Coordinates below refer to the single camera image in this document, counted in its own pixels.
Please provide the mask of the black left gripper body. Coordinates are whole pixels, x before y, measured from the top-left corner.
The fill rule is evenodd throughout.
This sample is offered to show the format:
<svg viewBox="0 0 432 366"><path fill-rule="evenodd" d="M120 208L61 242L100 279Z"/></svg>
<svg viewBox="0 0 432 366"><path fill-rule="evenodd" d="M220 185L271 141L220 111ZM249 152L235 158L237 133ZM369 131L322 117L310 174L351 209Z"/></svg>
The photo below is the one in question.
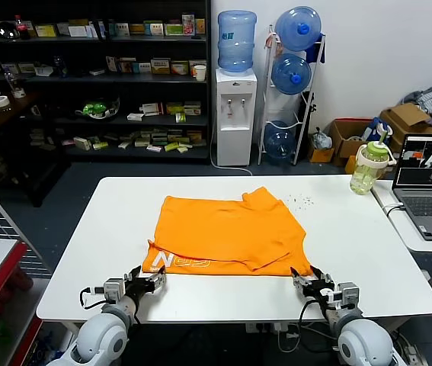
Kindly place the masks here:
<svg viewBox="0 0 432 366"><path fill-rule="evenodd" d="M134 278L126 282L126 295L133 301L140 301L146 293L154 291L154 282L150 278Z"/></svg>

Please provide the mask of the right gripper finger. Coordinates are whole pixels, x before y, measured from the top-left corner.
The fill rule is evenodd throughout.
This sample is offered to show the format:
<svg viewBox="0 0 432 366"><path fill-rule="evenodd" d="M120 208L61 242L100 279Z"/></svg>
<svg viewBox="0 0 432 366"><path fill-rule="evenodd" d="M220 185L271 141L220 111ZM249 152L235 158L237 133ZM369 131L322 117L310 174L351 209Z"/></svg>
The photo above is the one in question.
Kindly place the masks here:
<svg viewBox="0 0 432 366"><path fill-rule="evenodd" d="M319 281L324 281L325 283L331 283L332 278L329 274L324 273L321 269L314 267L313 265L310 266L312 269L312 273Z"/></svg>
<svg viewBox="0 0 432 366"><path fill-rule="evenodd" d="M308 280L305 277L301 276L295 268L291 267L290 271L293 279L293 285L296 288L304 288L309 285Z"/></svg>

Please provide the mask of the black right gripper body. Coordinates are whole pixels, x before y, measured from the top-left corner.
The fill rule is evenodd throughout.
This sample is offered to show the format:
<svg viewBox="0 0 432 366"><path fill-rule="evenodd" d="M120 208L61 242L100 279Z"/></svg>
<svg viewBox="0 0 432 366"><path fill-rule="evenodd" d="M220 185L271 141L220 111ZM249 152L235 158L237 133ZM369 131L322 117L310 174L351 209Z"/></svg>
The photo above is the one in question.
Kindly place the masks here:
<svg viewBox="0 0 432 366"><path fill-rule="evenodd" d="M302 286L302 294L319 302L328 302L329 295L334 293L334 289L333 281L311 280Z"/></svg>

